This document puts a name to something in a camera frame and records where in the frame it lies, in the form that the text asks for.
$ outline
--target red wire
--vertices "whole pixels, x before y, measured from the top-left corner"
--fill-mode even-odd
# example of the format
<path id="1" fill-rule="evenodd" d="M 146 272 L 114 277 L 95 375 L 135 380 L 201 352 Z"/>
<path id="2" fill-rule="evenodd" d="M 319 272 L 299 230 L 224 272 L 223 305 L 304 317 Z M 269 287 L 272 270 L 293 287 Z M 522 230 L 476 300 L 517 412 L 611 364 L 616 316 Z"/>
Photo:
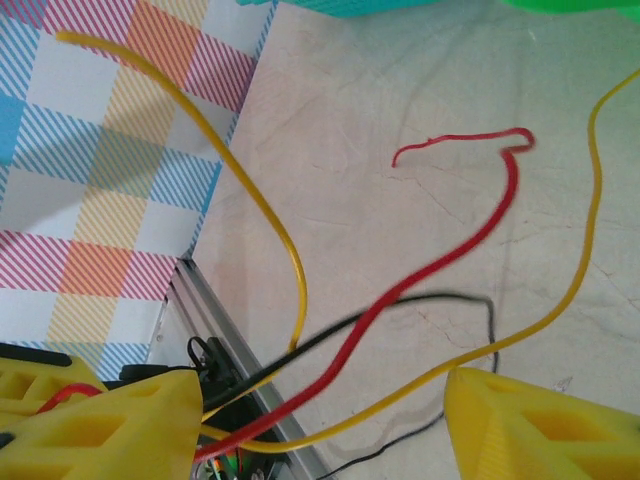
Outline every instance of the red wire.
<path id="1" fill-rule="evenodd" d="M 354 349 L 358 345 L 364 333 L 371 326 L 376 317 L 386 307 L 395 302 L 402 293 L 411 288 L 416 283 L 425 279 L 429 275 L 434 274 L 438 270 L 450 265 L 462 256 L 469 253 L 472 249 L 477 247 L 500 223 L 504 215 L 507 213 L 509 207 L 513 203 L 513 200 L 518 189 L 518 164 L 516 162 L 514 154 L 524 153 L 531 150 L 535 146 L 535 137 L 526 128 L 511 128 L 502 132 L 485 133 L 479 135 L 444 135 L 435 139 L 429 139 L 427 142 L 417 145 L 408 145 L 401 148 L 393 158 L 392 165 L 395 166 L 398 156 L 407 150 L 424 148 L 436 143 L 444 142 L 447 140 L 489 140 L 493 138 L 506 137 L 509 135 L 522 135 L 526 140 L 526 145 L 518 145 L 514 147 L 505 147 L 500 150 L 500 156 L 505 162 L 507 169 L 508 181 L 504 195 L 498 203 L 496 209 L 491 214 L 487 222 L 468 240 L 460 244 L 458 247 L 443 255 L 434 262 L 426 265 L 413 272 L 411 275 L 400 281 L 393 287 L 391 287 L 384 295 L 382 295 L 376 302 L 369 308 L 369 310 L 360 317 L 360 320 L 356 323 L 356 326 L 351 331 L 344 344 L 336 354 L 335 359 L 327 370 L 310 386 L 305 390 L 298 393 L 295 397 L 289 401 L 283 403 L 275 410 L 263 415 L 262 417 L 254 420 L 249 425 L 237 430 L 228 437 L 220 440 L 211 445 L 200 448 L 196 451 L 195 462 L 203 462 L 212 457 L 219 456 L 224 452 L 227 452 L 237 445 L 255 438 L 261 433 L 265 432 L 273 425 L 278 423 L 282 418 L 291 414 L 297 408 L 300 408 L 306 402 L 322 392 L 340 373 L 347 360 L 353 353 Z"/>
<path id="2" fill-rule="evenodd" d="M 49 410 L 58 406 L 58 404 L 66 401 L 71 395 L 74 395 L 76 393 L 81 393 L 82 395 L 86 395 L 87 397 L 94 397 L 96 395 L 100 395 L 102 393 L 102 390 L 87 383 L 72 383 L 62 388 L 58 393 L 47 400 L 46 403 L 41 406 L 40 409 L 38 409 L 36 414 L 48 412 Z"/>

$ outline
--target checkered cloth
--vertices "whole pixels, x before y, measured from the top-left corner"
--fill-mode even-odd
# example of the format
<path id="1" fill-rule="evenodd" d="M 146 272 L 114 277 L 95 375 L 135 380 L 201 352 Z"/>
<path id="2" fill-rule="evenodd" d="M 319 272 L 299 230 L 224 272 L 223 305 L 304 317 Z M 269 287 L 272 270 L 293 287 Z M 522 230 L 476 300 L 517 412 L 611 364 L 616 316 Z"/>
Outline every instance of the checkered cloth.
<path id="1" fill-rule="evenodd" d="M 275 11 L 234 0 L 0 1 L 0 340 L 145 360 L 222 168 L 152 81 L 60 29 L 158 65 L 228 142 Z"/>

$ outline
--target yellow plastic part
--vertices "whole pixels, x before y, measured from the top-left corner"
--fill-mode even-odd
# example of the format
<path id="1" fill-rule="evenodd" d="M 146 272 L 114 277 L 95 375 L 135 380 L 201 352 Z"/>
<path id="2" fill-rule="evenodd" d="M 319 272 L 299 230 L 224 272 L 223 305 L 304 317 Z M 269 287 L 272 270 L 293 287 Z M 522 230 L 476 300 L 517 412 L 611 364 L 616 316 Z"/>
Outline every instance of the yellow plastic part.
<path id="1" fill-rule="evenodd" d="M 105 389 L 80 358 L 70 358 L 71 365 L 67 367 L 0 358 L 0 428 L 33 415 L 44 402 L 71 383 L 88 383 Z M 77 400 L 78 395 L 74 395 L 69 403 Z"/>
<path id="2" fill-rule="evenodd" d="M 640 417 L 472 368 L 445 413 L 462 480 L 638 480 Z"/>
<path id="3" fill-rule="evenodd" d="M 175 480 L 190 475 L 202 396 L 174 371 L 7 425 L 1 480 Z"/>

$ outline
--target black wire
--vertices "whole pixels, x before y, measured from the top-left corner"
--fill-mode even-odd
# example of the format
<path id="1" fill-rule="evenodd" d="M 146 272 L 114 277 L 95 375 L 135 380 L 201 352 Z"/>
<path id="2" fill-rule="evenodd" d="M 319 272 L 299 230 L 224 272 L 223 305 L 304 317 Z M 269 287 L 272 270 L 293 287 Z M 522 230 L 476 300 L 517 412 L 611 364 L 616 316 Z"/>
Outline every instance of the black wire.
<path id="1" fill-rule="evenodd" d="M 196 352 L 193 350 L 193 342 L 196 342 L 198 344 L 198 346 L 202 349 L 202 351 L 203 351 L 203 353 L 205 355 L 205 359 L 207 361 L 205 361 L 204 365 L 200 361 L 200 358 L 198 357 Z M 213 351 L 211 350 L 209 345 L 207 345 L 207 342 L 205 342 L 200 337 L 191 337 L 187 341 L 187 355 L 189 355 L 189 358 L 191 359 L 191 361 L 195 365 L 195 368 L 196 368 L 196 370 L 198 372 L 206 370 L 208 368 L 208 365 L 211 365 L 211 362 L 213 362 Z"/>
<path id="2" fill-rule="evenodd" d="M 397 307 L 399 305 L 403 305 L 406 303 L 413 303 L 413 302 L 420 302 L 420 301 L 427 301 L 427 300 L 458 300 L 458 301 L 467 302 L 467 303 L 482 303 L 486 305 L 489 311 L 489 341 L 491 342 L 495 341 L 495 338 L 493 336 L 493 316 L 494 316 L 493 301 L 486 296 L 469 295 L 469 294 L 448 291 L 448 290 L 434 291 L 434 292 L 426 292 L 422 294 L 407 295 L 405 297 L 402 297 L 396 300 L 396 302 L 390 307 Z M 299 345 L 298 348 L 296 348 L 294 351 L 286 355 L 283 355 L 278 360 L 272 362 L 270 365 L 264 367 L 262 370 L 254 373 L 249 378 L 242 381 L 241 383 L 238 383 L 237 385 L 230 388 L 229 390 L 226 390 L 225 392 L 217 395 L 214 398 L 205 398 L 204 411 L 207 412 L 207 411 L 213 410 L 215 408 L 221 407 L 226 403 L 230 402 L 237 396 L 241 395 L 242 393 L 252 388 L 254 385 L 257 385 L 258 383 L 260 383 L 265 378 L 269 377 L 273 373 L 277 372 L 281 368 L 293 362 L 299 356 L 305 354 L 306 352 L 314 348 L 316 345 L 322 343 L 323 341 L 335 335 L 336 333 L 340 332 L 341 330 L 344 330 L 348 326 L 356 323 L 366 311 L 367 309 L 362 309 L 359 312 L 351 315 L 350 317 L 345 318 L 344 320 L 341 320 L 335 323 L 334 325 L 329 326 L 325 330 L 322 330 L 320 333 L 317 333 L 316 335 L 311 337 L 309 340 Z M 496 363 L 496 368 L 497 368 L 497 358 L 498 357 L 496 354 L 494 356 L 494 363 Z"/>
<path id="3" fill-rule="evenodd" d="M 487 305 L 487 309 L 488 309 L 488 312 L 489 312 L 488 321 L 487 321 L 489 343 L 495 343 L 496 336 L 495 336 L 494 305 L 493 305 L 493 301 L 490 298 L 487 298 L 486 300 L 487 300 L 486 305 Z M 491 365 L 491 371 L 493 373 L 497 373 L 498 372 L 499 363 L 500 363 L 500 354 L 498 352 L 495 352 L 493 354 L 493 363 Z M 372 460 L 372 459 L 374 459 L 376 457 L 379 457 L 388 448 L 391 448 L 391 447 L 393 447 L 394 445 L 397 445 L 400 442 L 403 442 L 405 440 L 408 440 L 411 437 L 415 437 L 416 435 L 420 435 L 421 433 L 424 433 L 427 430 L 430 430 L 431 428 L 436 426 L 440 422 L 440 420 L 442 420 L 443 418 L 444 418 L 444 410 L 442 410 L 438 415 L 436 415 L 433 419 L 431 419 L 429 421 L 429 423 L 427 423 L 426 425 L 418 427 L 415 430 L 411 430 L 410 432 L 407 432 L 404 435 L 400 435 L 398 438 L 396 438 L 394 440 L 391 440 L 390 442 L 385 443 L 382 447 L 380 447 L 375 452 L 370 453 L 368 455 L 363 455 L 363 456 L 358 457 L 358 458 L 354 458 L 353 460 L 348 461 L 344 465 L 339 466 L 338 468 L 336 468 L 335 470 L 327 473 L 326 475 L 322 475 L 321 477 L 318 477 L 316 480 L 324 480 L 325 478 L 332 477 L 336 473 L 342 472 L 342 471 L 346 470 L 347 468 L 350 468 L 350 467 L 353 467 L 354 465 L 357 465 L 358 463 L 366 462 L 368 460 Z"/>

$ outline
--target yellow cable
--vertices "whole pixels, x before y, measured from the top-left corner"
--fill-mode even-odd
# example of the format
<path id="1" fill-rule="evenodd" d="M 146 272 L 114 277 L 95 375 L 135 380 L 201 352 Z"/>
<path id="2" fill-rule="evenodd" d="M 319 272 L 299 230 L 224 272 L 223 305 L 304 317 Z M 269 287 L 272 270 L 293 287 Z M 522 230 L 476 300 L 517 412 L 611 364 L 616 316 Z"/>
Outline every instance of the yellow cable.
<path id="1" fill-rule="evenodd" d="M 298 322 L 296 323 L 296 328 L 294 331 L 294 335 L 289 344 L 289 349 L 295 348 L 298 338 L 300 337 L 300 333 L 302 331 L 302 327 L 304 325 L 304 318 L 306 316 L 306 304 L 307 304 L 307 290 L 306 290 L 306 281 L 304 277 L 304 271 L 302 269 L 302 265 L 300 262 L 300 257 L 289 237 L 287 231 L 284 226 L 275 215 L 273 210 L 269 207 L 269 204 L 266 202 L 260 191 L 253 184 L 251 179 L 247 176 L 242 167 L 238 164 L 236 159 L 233 157 L 233 154 L 229 151 L 226 145 L 222 142 L 220 137 L 216 134 L 215 130 L 211 127 L 211 125 L 204 118 L 202 113 L 197 109 L 197 107 L 176 87 L 171 80 L 169 80 L 160 70 L 154 67 L 150 62 L 145 60 L 143 57 L 138 54 L 132 52 L 131 50 L 118 45 L 116 43 L 110 42 L 108 40 L 103 40 L 101 38 L 92 37 L 90 35 L 72 33 L 72 32 L 59 32 L 56 36 L 59 41 L 71 43 L 75 45 L 82 45 L 86 47 L 99 48 L 101 50 L 105 50 L 109 53 L 117 55 L 118 57 L 126 60 L 128 63 L 135 65 L 140 71 L 151 77 L 155 80 L 167 93 L 169 93 L 173 99 L 187 112 L 191 118 L 196 122 L 196 124 L 200 127 L 205 136 L 209 139 L 211 144 L 218 150 L 220 156 L 225 160 L 225 162 L 229 165 L 229 168 L 235 173 L 238 177 L 240 183 L 246 188 L 249 195 L 254 199 L 260 210 L 269 220 L 269 223 L 273 226 L 274 230 L 280 236 L 282 243 L 285 245 L 287 250 L 291 255 L 291 259 L 294 263 L 296 276 L 298 278 L 298 286 L 300 290 L 300 308 L 298 310 Z M 598 103 L 596 103 L 595 107 L 591 111 L 591 115 L 589 116 L 589 123 L 587 126 L 587 134 L 589 141 L 589 152 L 591 154 L 591 165 L 593 168 L 593 191 L 591 194 L 591 203 L 589 205 L 589 212 L 587 214 L 587 222 L 585 226 L 584 233 L 584 243 L 582 247 L 582 254 L 580 255 L 580 261 L 578 263 L 578 268 L 573 276 L 571 284 L 569 285 L 567 291 L 564 296 L 558 302 L 558 304 L 551 309 L 551 311 L 542 319 L 538 320 L 533 325 L 514 333 L 513 335 L 499 340 L 491 345 L 486 345 L 484 347 L 477 348 L 472 350 L 471 352 L 465 353 L 458 357 L 452 358 L 444 363 L 441 363 L 435 368 L 432 368 L 428 372 L 419 376 L 418 378 L 412 380 L 407 383 L 405 386 L 396 390 L 394 393 L 386 396 L 382 400 L 376 402 L 370 407 L 358 412 L 352 417 L 333 425 L 321 432 L 315 433 L 313 435 L 309 435 L 308 437 L 294 440 L 291 442 L 285 443 L 270 443 L 270 442 L 246 442 L 242 444 L 242 447 L 246 450 L 253 450 L 256 452 L 264 452 L 264 453 L 283 453 L 292 450 L 296 450 L 299 448 L 303 448 L 309 446 L 313 443 L 327 440 L 343 431 L 354 427 L 370 417 L 380 413 L 385 408 L 393 405 L 394 403 L 402 400 L 407 395 L 413 393 L 418 388 L 422 387 L 426 383 L 430 382 L 434 378 L 442 375 L 443 373 L 449 372 L 457 366 L 463 365 L 465 363 L 471 362 L 478 358 L 484 357 L 486 355 L 490 355 L 498 350 L 510 347 L 511 345 L 521 342 L 526 338 L 530 337 L 538 333 L 540 330 L 549 326 L 555 319 L 557 319 L 571 304 L 573 299 L 575 298 L 584 277 L 587 273 L 587 269 L 589 267 L 589 261 L 591 260 L 591 253 L 593 251 L 593 242 L 596 231 L 596 219 L 598 215 L 598 208 L 600 206 L 600 199 L 602 197 L 602 167 L 600 164 L 600 155 L 598 153 L 598 146 L 596 143 L 596 119 L 600 110 L 604 106 L 604 104 L 615 94 L 617 94 L 620 90 L 626 87 L 629 83 L 635 80 L 638 76 L 640 76 L 640 70 L 635 71 L 629 77 L 627 77 L 624 81 L 610 90 L 606 95 L 604 95 Z M 270 377 L 268 380 L 264 380 L 260 383 L 263 385 L 271 380 Z M 258 388 L 258 386 L 253 387 L 249 391 Z M 228 432 L 224 432 L 222 430 L 209 427 L 207 425 L 202 426 L 203 435 L 210 436 L 215 439 L 221 439 L 225 436 L 229 435 Z"/>
<path id="2" fill-rule="evenodd" d="M 531 335 L 538 333 L 543 328 L 547 327 L 551 322 L 553 322 L 556 318 L 558 318 L 562 312 L 566 310 L 569 304 L 573 301 L 576 294 L 578 293 L 578 289 L 584 280 L 584 277 L 587 273 L 587 268 L 589 266 L 589 261 L 591 260 L 591 252 L 593 250 L 593 241 L 595 237 L 596 230 L 596 217 L 598 215 L 598 207 L 600 206 L 600 198 L 602 196 L 602 167 L 600 165 L 600 155 L 598 153 L 598 146 L 596 143 L 596 119 L 602 106 L 616 93 L 626 87 L 629 83 L 635 80 L 638 76 L 640 76 L 640 70 L 637 70 L 633 74 L 631 74 L 627 79 L 618 84 L 615 88 L 609 91 L 604 97 L 602 97 L 598 103 L 593 108 L 591 115 L 589 116 L 589 123 L 587 127 L 587 134 L 589 139 L 589 152 L 591 153 L 591 164 L 593 167 L 593 192 L 591 194 L 591 204 L 589 205 L 589 213 L 587 215 L 587 223 L 585 227 L 584 233 L 584 244 L 582 247 L 582 254 L 580 256 L 580 262 L 578 263 L 578 268 L 573 276 L 573 280 L 569 285 L 564 297 L 562 300 L 541 320 L 534 323 L 533 325 L 517 332 L 507 338 L 504 338 L 496 343 L 491 345 L 487 345 L 476 350 L 473 350 L 469 353 L 465 353 L 460 355 L 459 357 L 452 358 L 437 367 L 429 370 L 427 373 L 421 375 L 415 380 L 409 382 L 404 387 L 395 391 L 391 395 L 383 398 L 379 402 L 371 405 L 365 410 L 355 414 L 354 416 L 337 423 L 336 425 L 329 427 L 321 432 L 315 433 L 313 435 L 309 435 L 308 437 L 301 438 L 300 440 L 294 440 L 291 442 L 245 442 L 241 445 L 245 450 L 251 450 L 254 452 L 261 453 L 284 453 L 292 450 L 296 450 L 299 448 L 304 448 L 309 445 L 312 445 L 316 442 L 320 442 L 323 440 L 327 440 L 339 433 L 344 432 L 345 430 L 358 425 L 359 423 L 364 422 L 365 420 L 371 418 L 372 416 L 380 413 L 385 408 L 391 406 L 392 404 L 402 400 L 404 397 L 414 392 L 421 386 L 430 382 L 434 378 L 443 373 L 449 372 L 455 367 L 459 365 L 463 365 L 465 363 L 471 362 L 478 358 L 489 355 L 493 352 L 501 350 L 503 348 L 507 348 L 515 343 L 518 343 Z M 216 440 L 221 440 L 226 437 L 229 433 L 209 427 L 207 425 L 203 425 L 200 432 L 208 437 L 214 438 Z"/>
<path id="3" fill-rule="evenodd" d="M 244 171 L 244 169 L 240 166 L 231 151 L 220 139 L 211 124 L 207 121 L 204 115 L 202 115 L 200 110 L 198 110 L 193 102 L 191 102 L 191 100 L 189 100 L 189 98 L 184 93 L 182 93 L 180 89 L 165 74 L 163 74 L 158 68 L 151 64 L 151 62 L 147 61 L 145 58 L 129 50 L 128 48 L 123 47 L 122 45 L 118 45 L 117 43 L 111 42 L 109 40 L 104 40 L 102 38 L 93 37 L 91 35 L 84 35 L 74 32 L 58 32 L 56 35 L 56 39 L 60 42 L 70 43 L 73 45 L 98 48 L 100 50 L 112 53 L 113 55 L 116 55 L 123 60 L 126 60 L 131 65 L 135 65 L 138 70 L 148 75 L 156 83 L 158 83 L 193 119 L 200 130 L 202 130 L 202 133 L 204 133 L 209 142 L 211 142 L 213 147 L 218 151 L 220 157 L 235 174 L 242 186 L 247 190 L 249 196 L 251 196 L 251 198 L 256 202 L 256 205 L 258 205 L 258 208 L 260 208 L 260 211 L 267 218 L 275 232 L 280 237 L 280 240 L 282 241 L 284 247 L 289 252 L 289 256 L 291 257 L 291 261 L 293 263 L 293 268 L 296 272 L 299 295 L 298 319 L 293 330 L 293 335 L 291 336 L 291 340 L 289 342 L 289 351 L 294 350 L 298 345 L 298 341 L 304 327 L 305 317 L 307 316 L 307 280 L 304 275 L 304 269 L 302 267 L 300 256 L 298 255 L 298 251 L 296 250 L 291 237 L 287 233 L 287 230 L 284 228 L 284 225 L 282 225 L 282 222 L 280 221 L 278 216 L 271 209 L 271 206 L 269 206 L 267 200 L 264 198 L 260 190 L 258 190 L 258 188 L 255 186 L 255 184 L 251 181 L 251 179 Z M 265 383 L 270 382 L 277 375 L 277 373 L 278 372 L 266 378 L 260 384 L 254 386 L 252 389 L 246 391 L 242 395 L 239 395 L 238 397 L 236 397 L 236 399 L 252 392 Z M 217 410 L 206 413 L 203 416 L 203 421 L 205 421 L 216 412 Z"/>

